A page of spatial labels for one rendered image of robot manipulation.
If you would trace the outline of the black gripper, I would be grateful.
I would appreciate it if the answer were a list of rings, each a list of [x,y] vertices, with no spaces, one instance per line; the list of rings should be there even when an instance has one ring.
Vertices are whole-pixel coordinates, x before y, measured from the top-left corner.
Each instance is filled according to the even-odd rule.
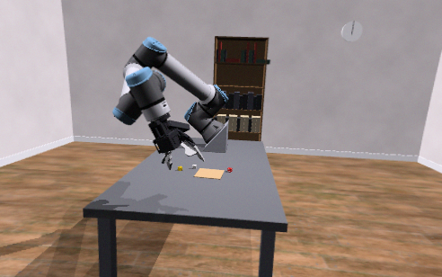
[[[150,130],[155,136],[155,140],[153,140],[153,142],[155,146],[157,144],[160,149],[158,150],[158,148],[156,147],[158,153],[164,153],[162,164],[166,163],[169,170],[171,170],[172,151],[178,148],[180,145],[185,149],[185,154],[187,156],[197,155],[202,161],[205,161],[204,157],[201,155],[199,149],[189,135],[183,133],[181,130],[178,130],[178,128],[168,127],[167,119],[169,117],[171,116],[168,112],[168,114],[166,114],[162,118],[157,119],[156,122],[150,121],[151,123],[148,124]]]

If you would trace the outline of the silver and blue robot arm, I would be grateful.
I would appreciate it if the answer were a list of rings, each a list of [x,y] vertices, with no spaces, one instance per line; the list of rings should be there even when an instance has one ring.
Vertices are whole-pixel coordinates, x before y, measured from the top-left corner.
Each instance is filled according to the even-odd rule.
[[[217,85],[205,84],[167,54],[166,47],[158,40],[148,37],[143,41],[123,69],[124,89],[122,88],[119,103],[112,113],[119,121],[132,125],[142,113],[146,121],[156,121],[170,111],[162,92],[166,86],[165,78],[161,73],[151,70],[154,67],[199,100],[184,114],[184,119],[189,124],[168,120],[168,127],[185,132],[190,130],[191,125],[208,143],[225,126],[212,117],[225,105],[228,97],[222,94],[223,91]]]

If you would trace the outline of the peach flat mat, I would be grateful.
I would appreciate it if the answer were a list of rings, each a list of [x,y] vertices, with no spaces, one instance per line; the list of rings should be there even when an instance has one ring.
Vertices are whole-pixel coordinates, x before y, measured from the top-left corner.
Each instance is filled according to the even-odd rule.
[[[205,169],[200,168],[194,177],[209,178],[220,180],[225,170]]]

